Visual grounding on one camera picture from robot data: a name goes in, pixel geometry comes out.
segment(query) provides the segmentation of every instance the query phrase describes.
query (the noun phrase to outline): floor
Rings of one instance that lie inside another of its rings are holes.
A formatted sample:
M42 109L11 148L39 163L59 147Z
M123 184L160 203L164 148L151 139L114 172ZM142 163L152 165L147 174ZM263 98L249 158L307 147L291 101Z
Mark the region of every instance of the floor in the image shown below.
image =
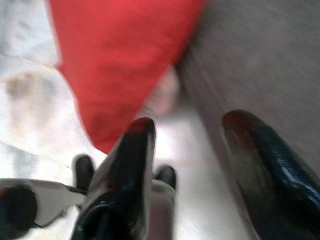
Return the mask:
M43 0L0 2L0 177L32 178L72 185L72 159L88 154L98 166L106 155L88 140L63 76ZM237 212L202 121L187 96L155 120L155 168L178 172L176 240L246 240ZM24 239L69 239L77 210Z

